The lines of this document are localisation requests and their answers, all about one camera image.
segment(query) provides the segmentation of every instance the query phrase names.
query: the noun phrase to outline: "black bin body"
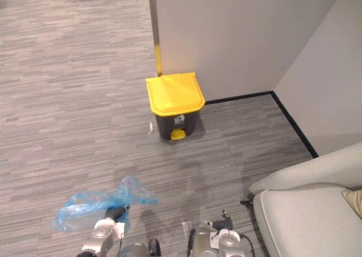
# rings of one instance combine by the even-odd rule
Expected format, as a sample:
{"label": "black bin body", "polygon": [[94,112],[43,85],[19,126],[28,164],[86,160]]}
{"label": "black bin body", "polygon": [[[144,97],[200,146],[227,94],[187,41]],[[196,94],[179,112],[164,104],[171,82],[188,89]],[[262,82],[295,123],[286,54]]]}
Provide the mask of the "black bin body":
{"label": "black bin body", "polygon": [[171,132],[175,129],[184,130],[186,135],[192,134],[195,129],[198,114],[199,111],[188,114],[171,115],[169,117],[160,117],[155,114],[161,138],[169,140],[171,138]]}

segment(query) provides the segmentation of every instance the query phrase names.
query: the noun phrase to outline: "blue plastic bag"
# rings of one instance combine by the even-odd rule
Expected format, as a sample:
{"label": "blue plastic bag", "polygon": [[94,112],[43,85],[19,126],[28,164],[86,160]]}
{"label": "blue plastic bag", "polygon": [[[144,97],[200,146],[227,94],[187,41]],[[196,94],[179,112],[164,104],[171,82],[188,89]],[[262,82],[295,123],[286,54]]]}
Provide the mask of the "blue plastic bag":
{"label": "blue plastic bag", "polygon": [[[133,176],[125,176],[114,193],[93,191],[75,194],[60,209],[51,224],[51,228],[61,232],[72,232],[92,228],[99,219],[103,219],[110,207],[125,207],[130,204],[154,205],[158,199],[151,196],[146,188]],[[118,221],[130,224],[126,212]]]}

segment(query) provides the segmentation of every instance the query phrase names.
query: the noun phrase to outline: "yellow foot pedal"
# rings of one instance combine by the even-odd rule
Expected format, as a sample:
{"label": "yellow foot pedal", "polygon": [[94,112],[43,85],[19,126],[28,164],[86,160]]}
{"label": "yellow foot pedal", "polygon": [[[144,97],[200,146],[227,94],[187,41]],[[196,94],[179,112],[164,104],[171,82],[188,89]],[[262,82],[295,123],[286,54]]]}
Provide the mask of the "yellow foot pedal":
{"label": "yellow foot pedal", "polygon": [[177,128],[171,132],[171,139],[172,140],[180,140],[186,137],[186,133],[184,130]]}

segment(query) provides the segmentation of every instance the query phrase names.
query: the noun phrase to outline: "gray carpet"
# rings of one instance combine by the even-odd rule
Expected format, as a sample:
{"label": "gray carpet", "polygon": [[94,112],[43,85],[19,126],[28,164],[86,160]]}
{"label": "gray carpet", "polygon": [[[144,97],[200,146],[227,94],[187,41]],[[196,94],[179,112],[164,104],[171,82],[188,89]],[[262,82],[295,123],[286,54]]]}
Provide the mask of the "gray carpet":
{"label": "gray carpet", "polygon": [[156,71],[148,0],[0,0],[0,13],[0,256],[76,256],[89,232],[51,230],[56,211],[126,174],[160,203],[132,208],[124,245],[154,237],[185,256],[182,222],[226,209],[267,256],[239,200],[311,158],[269,95],[208,105],[193,135],[163,142],[144,81]]}

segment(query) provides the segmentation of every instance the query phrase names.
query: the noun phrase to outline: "beige pillow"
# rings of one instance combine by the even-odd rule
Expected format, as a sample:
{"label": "beige pillow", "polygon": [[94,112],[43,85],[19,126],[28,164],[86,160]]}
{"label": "beige pillow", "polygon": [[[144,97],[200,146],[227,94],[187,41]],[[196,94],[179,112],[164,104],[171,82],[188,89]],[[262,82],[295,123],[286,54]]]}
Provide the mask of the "beige pillow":
{"label": "beige pillow", "polygon": [[362,219],[362,190],[344,191],[342,195]]}

